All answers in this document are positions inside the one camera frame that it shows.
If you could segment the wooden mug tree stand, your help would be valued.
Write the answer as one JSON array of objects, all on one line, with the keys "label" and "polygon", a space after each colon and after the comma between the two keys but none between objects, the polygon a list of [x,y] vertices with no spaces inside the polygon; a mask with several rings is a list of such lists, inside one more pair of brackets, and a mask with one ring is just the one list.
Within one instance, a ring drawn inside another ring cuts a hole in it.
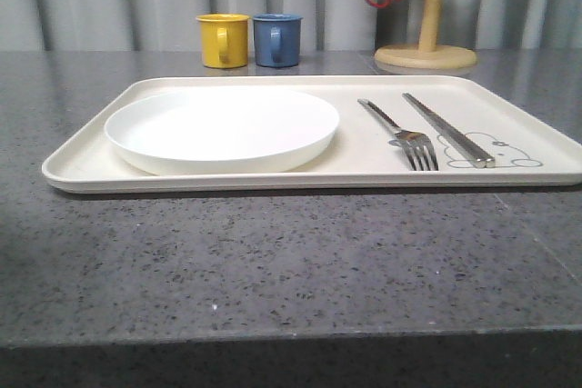
[{"label": "wooden mug tree stand", "polygon": [[425,0],[419,40],[415,45],[386,45],[375,52],[382,68],[392,65],[426,70],[458,70],[477,64],[473,50],[437,43],[443,0]]}]

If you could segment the silver metal fork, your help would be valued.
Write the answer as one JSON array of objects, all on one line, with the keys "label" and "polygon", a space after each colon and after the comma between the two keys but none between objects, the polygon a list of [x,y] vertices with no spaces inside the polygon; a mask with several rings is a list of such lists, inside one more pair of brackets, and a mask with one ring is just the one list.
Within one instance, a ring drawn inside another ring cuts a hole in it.
[{"label": "silver metal fork", "polygon": [[434,146],[426,134],[401,128],[379,106],[367,99],[357,101],[387,126],[413,171],[439,170]]}]

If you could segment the white round plate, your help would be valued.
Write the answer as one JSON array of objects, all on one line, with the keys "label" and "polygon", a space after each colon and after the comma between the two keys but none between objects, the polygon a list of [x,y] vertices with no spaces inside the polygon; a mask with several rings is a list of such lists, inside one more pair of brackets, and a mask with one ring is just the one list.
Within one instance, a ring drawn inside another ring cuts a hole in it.
[{"label": "white round plate", "polygon": [[105,136],[157,175],[276,173],[322,154],[339,126],[325,100],[280,87],[204,86],[128,104]]}]

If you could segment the blue enamel mug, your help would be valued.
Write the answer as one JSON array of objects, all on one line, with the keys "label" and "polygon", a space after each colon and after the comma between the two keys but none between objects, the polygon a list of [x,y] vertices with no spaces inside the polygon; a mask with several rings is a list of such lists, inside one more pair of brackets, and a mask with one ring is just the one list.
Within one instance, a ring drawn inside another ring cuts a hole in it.
[{"label": "blue enamel mug", "polygon": [[254,15],[256,64],[271,68],[298,65],[302,19],[302,16],[293,14]]}]

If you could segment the yellow enamel mug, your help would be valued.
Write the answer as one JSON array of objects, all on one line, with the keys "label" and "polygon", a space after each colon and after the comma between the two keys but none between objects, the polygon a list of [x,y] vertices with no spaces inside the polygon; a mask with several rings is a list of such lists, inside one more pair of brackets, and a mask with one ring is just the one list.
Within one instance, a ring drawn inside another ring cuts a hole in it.
[{"label": "yellow enamel mug", "polygon": [[202,63],[206,67],[230,69],[248,63],[248,15],[199,15]]}]

